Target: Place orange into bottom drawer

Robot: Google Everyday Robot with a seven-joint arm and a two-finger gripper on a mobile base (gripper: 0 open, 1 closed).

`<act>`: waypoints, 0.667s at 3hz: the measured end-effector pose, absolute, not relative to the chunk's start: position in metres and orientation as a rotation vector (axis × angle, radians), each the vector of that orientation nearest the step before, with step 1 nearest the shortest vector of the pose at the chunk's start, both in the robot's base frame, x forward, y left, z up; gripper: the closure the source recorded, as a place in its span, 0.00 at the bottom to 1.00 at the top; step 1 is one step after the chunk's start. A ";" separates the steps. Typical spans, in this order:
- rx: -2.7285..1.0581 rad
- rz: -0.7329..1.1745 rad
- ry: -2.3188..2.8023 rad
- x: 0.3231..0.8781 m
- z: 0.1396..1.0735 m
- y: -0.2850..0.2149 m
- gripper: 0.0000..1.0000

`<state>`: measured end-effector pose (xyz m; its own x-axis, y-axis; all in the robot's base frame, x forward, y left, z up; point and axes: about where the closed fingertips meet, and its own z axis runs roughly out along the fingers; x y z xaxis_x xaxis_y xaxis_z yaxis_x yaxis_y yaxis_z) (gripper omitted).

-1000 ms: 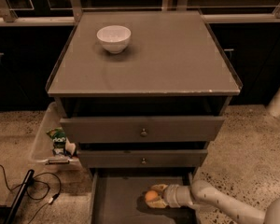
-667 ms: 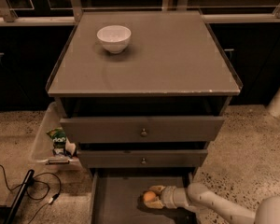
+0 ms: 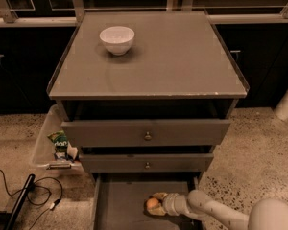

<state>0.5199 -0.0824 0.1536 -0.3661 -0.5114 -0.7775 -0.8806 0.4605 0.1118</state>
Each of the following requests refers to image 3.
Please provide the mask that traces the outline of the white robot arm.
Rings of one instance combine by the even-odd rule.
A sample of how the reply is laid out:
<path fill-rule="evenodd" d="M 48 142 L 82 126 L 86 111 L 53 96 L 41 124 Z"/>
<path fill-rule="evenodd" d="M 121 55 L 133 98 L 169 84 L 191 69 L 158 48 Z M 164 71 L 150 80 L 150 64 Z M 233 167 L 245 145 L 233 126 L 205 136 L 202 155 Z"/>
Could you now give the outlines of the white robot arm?
<path fill-rule="evenodd" d="M 196 220 L 211 216 L 228 230 L 288 230 L 288 205 L 273 198 L 258 201 L 246 215 L 200 190 L 192 190 L 188 195 L 161 192 L 147 200 L 146 210 L 153 216 L 185 215 Z"/>

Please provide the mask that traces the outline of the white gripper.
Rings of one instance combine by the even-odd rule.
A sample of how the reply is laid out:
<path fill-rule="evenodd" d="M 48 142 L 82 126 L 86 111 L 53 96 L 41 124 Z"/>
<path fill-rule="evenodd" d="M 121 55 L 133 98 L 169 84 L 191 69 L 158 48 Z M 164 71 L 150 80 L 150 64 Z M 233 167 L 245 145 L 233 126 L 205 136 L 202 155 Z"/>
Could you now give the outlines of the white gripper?
<path fill-rule="evenodd" d="M 186 197 L 178 193 L 167 194 L 165 192 L 159 192 L 152 194 L 152 197 L 163 200 L 162 206 L 157 205 L 155 207 L 147 208 L 147 211 L 152 216 L 165 216 L 166 213 L 170 216 L 178 216 L 185 213 L 186 209 Z"/>

